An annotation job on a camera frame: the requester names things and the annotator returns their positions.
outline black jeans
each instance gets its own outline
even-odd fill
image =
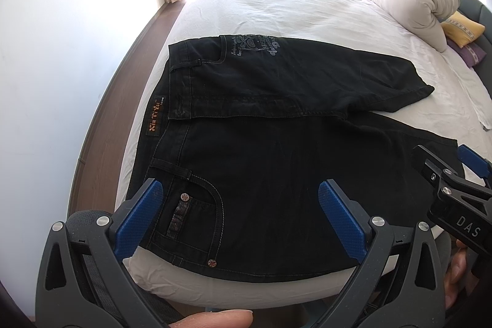
[[[221,279],[297,280],[355,266],[319,207],[333,178],[370,215],[412,226],[431,187],[423,144],[462,173],[457,143],[365,112],[432,92],[407,60],[322,42],[221,36],[170,46],[148,105],[131,197],[167,190],[142,246]]]

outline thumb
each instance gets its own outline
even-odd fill
[[[198,313],[186,317],[171,328],[248,328],[253,322],[251,310],[225,310],[219,313]]]

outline metal screw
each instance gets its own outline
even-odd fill
[[[384,218],[382,217],[373,217],[372,223],[377,227],[382,227],[384,225]]]
[[[428,231],[429,230],[429,224],[427,224],[425,221],[419,222],[419,228],[422,231]]]
[[[101,216],[97,219],[96,223],[100,227],[104,227],[107,223],[109,223],[109,217]]]
[[[53,225],[51,226],[51,229],[52,229],[53,231],[55,231],[55,232],[58,232],[58,231],[59,231],[59,230],[61,230],[62,228],[63,228],[63,223],[62,223],[62,222],[60,222],[60,221],[59,221],[59,222],[57,222],[57,223],[55,223],[55,224],[53,224]]]

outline person's hand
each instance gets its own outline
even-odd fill
[[[251,310],[225,310],[218,313],[198,313],[186,317],[171,328],[248,328],[253,322]]]
[[[456,241],[456,246],[460,249],[451,260],[448,271],[444,275],[444,293],[446,294],[446,309],[449,309],[458,297],[458,283],[464,277],[465,290],[470,294],[478,283],[478,278],[470,271],[466,274],[466,249],[467,246],[460,240]]]

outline fingernail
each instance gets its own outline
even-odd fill
[[[451,282],[454,282],[460,271],[459,266],[454,266],[451,270]]]
[[[243,310],[243,309],[224,310],[224,311],[220,311],[219,313],[229,313],[231,311],[235,311],[235,312],[238,312],[238,311],[247,311],[248,313],[253,314],[253,310]]]
[[[446,308],[447,309],[449,309],[451,307],[451,303],[453,303],[453,300],[451,299],[451,296],[446,296]]]

